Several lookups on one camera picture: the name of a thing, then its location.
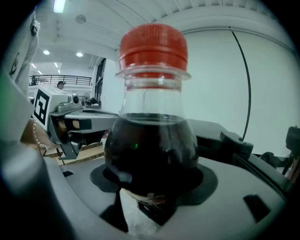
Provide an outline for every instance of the soy sauce bottle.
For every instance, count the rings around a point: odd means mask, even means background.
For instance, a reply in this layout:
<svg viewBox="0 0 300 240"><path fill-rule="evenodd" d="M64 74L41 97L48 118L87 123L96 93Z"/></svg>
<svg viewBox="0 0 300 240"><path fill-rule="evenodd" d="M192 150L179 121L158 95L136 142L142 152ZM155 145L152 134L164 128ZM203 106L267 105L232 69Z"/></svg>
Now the soy sauce bottle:
<svg viewBox="0 0 300 240"><path fill-rule="evenodd" d="M187 191L193 181L197 140L181 103L187 61L183 35L167 25L140 25L121 41L117 76L125 79L125 97L105 164L111 180L145 204Z"/></svg>

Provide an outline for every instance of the white cloth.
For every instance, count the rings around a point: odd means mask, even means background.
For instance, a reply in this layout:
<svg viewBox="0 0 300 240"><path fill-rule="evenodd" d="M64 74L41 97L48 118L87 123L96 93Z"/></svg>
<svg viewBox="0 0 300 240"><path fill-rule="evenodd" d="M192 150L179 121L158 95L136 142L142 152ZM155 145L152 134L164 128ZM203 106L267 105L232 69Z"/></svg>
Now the white cloth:
<svg viewBox="0 0 300 240"><path fill-rule="evenodd" d="M27 95L38 30L33 11L15 33L0 65L0 140L5 142L21 139L34 110Z"/></svg>
<svg viewBox="0 0 300 240"><path fill-rule="evenodd" d="M30 64L38 46L39 23L33 11L16 31L2 59L2 67L27 97Z"/></svg>

